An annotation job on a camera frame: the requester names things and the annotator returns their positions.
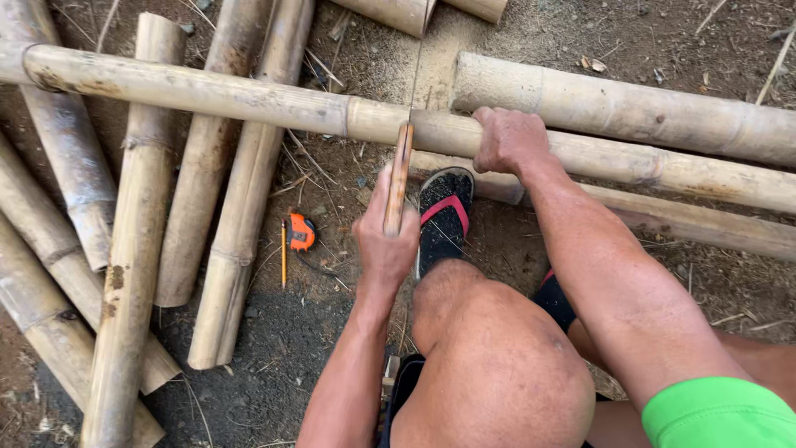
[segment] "bamboo cylinder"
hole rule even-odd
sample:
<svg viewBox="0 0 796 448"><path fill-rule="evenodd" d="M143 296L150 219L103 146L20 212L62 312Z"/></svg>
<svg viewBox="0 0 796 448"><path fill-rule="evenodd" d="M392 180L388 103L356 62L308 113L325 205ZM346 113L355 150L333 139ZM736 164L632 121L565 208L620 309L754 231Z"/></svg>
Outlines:
<svg viewBox="0 0 796 448"><path fill-rule="evenodd" d="M102 313L103 278L93 273L75 230L39 187L0 134L0 210L30 245L66 297L96 330ZM144 350L141 392L149 395L180 367L150 333Z"/></svg>
<svg viewBox="0 0 796 448"><path fill-rule="evenodd" d="M258 79L295 84L312 26L314 0L278 0ZM208 260L188 364L208 369L232 360L257 240L284 128L247 121Z"/></svg>
<svg viewBox="0 0 796 448"><path fill-rule="evenodd" d="M88 405L94 338L30 248L0 214L0 303L75 404ZM132 445L151 448L166 432L135 401Z"/></svg>
<svg viewBox="0 0 796 448"><path fill-rule="evenodd" d="M20 45L25 44L0 41L0 55L14 54ZM24 68L29 76L26 82L48 88L221 113L391 145L396 144L396 129L406 123L408 115L407 107L396 104L50 45L27 49ZM16 69L0 71L0 79L13 81L18 77ZM415 149L462 157L478 153L482 128L473 118L415 110L412 124ZM776 131L790 132L785 127ZM548 138L551 151L571 174L643 183L789 213L796 207L791 200L794 175L790 173L564 132L550 131Z"/></svg>
<svg viewBox="0 0 796 448"><path fill-rule="evenodd" d="M0 0L0 35L60 45L43 0ZM20 87L67 212L95 272L107 265L116 186L79 96Z"/></svg>
<svg viewBox="0 0 796 448"><path fill-rule="evenodd" d="M424 178L444 167L463 167L475 178L475 194L509 204L533 206L513 175L473 170L471 159L414 151L412 175ZM580 183L631 229L664 234L717 247L796 261L796 227Z"/></svg>
<svg viewBox="0 0 796 448"><path fill-rule="evenodd" d="M332 2L419 39L426 35L426 25L437 3L436 0L391 0L390 2L332 0ZM459 0L459 2L469 3L468 0Z"/></svg>
<svg viewBox="0 0 796 448"><path fill-rule="evenodd" d="M796 167L796 112L462 52L452 106L535 112L552 128Z"/></svg>
<svg viewBox="0 0 796 448"><path fill-rule="evenodd" d="M509 0L444 0L444 2L488 22L498 23Z"/></svg>
<svg viewBox="0 0 796 448"><path fill-rule="evenodd" d="M154 14L139 15L137 59L180 64L184 51L185 33L177 24ZM125 446L133 431L166 224L174 116L173 110L130 105L92 392L80 433L83 448Z"/></svg>
<svg viewBox="0 0 796 448"><path fill-rule="evenodd" d="M205 62L205 70L245 77L258 49L270 10L268 0L226 0ZM163 237L154 303L188 303L216 209L235 123L223 116L195 114Z"/></svg>

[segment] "hand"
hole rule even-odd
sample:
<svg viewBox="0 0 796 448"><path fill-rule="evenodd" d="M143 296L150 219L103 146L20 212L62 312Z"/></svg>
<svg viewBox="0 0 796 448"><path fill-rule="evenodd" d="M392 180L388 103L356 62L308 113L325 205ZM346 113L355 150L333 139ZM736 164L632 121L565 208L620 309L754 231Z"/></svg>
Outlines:
<svg viewBox="0 0 796 448"><path fill-rule="evenodd" d="M548 156L547 130L537 114L484 107L473 117L484 127L481 150L473 161L476 172L496 171L519 177L523 167Z"/></svg>
<svg viewBox="0 0 796 448"><path fill-rule="evenodd" d="M368 293L384 293L385 300L395 299L398 287L409 274L417 257L420 243L420 216L411 207L405 207L398 238L384 236L384 213L390 188L392 166L379 173L379 180L370 198L368 210L352 226L359 245L362 276L357 289Z"/></svg>

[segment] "dark soil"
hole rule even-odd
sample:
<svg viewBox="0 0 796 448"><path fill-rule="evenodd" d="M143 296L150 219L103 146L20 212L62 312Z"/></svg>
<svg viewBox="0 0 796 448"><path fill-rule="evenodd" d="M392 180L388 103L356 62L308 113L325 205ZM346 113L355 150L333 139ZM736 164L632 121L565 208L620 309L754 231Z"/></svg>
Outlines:
<svg viewBox="0 0 796 448"><path fill-rule="evenodd" d="M452 63L460 49L653 86L657 86L653 70L659 69L665 75L661 88L753 101L782 47L781 40L769 41L768 37L777 29L787 28L794 16L791 0L730 0L694 37L714 4L712 0L509 0L498 26L440 3L423 45L415 95L410 98L418 41L354 14L343 42L338 44L329 38L328 31L344 10L331 2L318 3L308 46L346 83L345 93L399 104L411 100L420 107L437 109L447 107ZM54 0L51 4L96 36L111 1ZM212 22L219 7L220 0L216 0L205 11ZM105 52L133 54L136 16L143 11L162 14L181 24L193 23L195 32L188 40L185 64L196 68L204 64L212 29L186 5L166 0L121 2L104 44ZM65 46L93 48L62 13L54 10L53 17ZM581 56L600 59L608 70L598 74L583 69L579 65ZM784 66L790 71L777 78L764 104L796 108L796 51L790 52ZM328 80L321 81L329 87ZM320 84L305 70L301 85L320 89ZM86 104L118 180L127 104L93 97L86 98ZM187 112L180 113L178 134L183 139L190 117ZM7 84L0 84L0 129L47 192L63 206L24 101L17 89ZM353 303L353 294L346 287L356 284L359 267L350 229L365 210L357 193L363 180L366 187L373 188L379 167L393 149L375 144L363 147L359 142L305 132L297 132L297 137L337 184L314 175L303 187L269 200L248 297L249 317L241 325L235 357L228 369L194 371L185 365L201 278L189 305L154 310L152 330L185 370L184 377L177 377L144 399L168 433L160 446L208 446L212 436L214 446L253 448L293 441L298 435L310 393ZM294 148L290 140L287 146ZM298 163L308 167L300 157ZM300 177L298 172L289 159L283 158L272 191ZM792 215L660 191L613 187L796 224ZM281 289L279 255L274 250L278 247L279 218L289 210L303 212L318 228L323 244L316 244L306 255L308 262L335 272L345 286L291 258L288 288L285 292ZM466 257L488 277L532 294L548 269L539 233L533 210L477 199L471 211ZM779 344L796 342L793 264L660 235L639 237L686 287L691 285L695 300L710 321L748 312L718 328ZM407 280L399 293L387 352L415 351L409 312L412 287ZM756 329L769 323L778 324ZM63 425L79 434L82 414L3 311L0 359L0 446L75 445L75 438ZM622 394L606 375L597 373L595 380L603 393ZM34 397L35 388L40 391L39 400L23 403L25 397ZM50 428L38 432L45 416Z"/></svg>

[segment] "wooden saw handle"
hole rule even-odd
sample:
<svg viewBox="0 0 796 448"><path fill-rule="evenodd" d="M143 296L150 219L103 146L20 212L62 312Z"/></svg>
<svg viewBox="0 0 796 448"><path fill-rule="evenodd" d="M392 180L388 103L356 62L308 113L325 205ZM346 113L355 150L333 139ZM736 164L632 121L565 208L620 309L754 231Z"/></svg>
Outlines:
<svg viewBox="0 0 796 448"><path fill-rule="evenodd" d="M396 158L392 162L390 192L387 196L387 211L384 213L384 235L398 238L400 220L404 213L404 196L406 195L406 179L409 175L409 157L412 155L412 136L415 127L405 124L398 131Z"/></svg>

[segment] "pencil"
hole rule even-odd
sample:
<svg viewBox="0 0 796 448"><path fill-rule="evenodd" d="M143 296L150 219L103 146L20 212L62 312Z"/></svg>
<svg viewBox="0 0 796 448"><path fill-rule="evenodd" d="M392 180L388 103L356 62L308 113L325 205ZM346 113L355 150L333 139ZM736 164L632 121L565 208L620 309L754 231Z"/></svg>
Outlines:
<svg viewBox="0 0 796 448"><path fill-rule="evenodd" d="M287 223L282 220L282 289L287 284Z"/></svg>

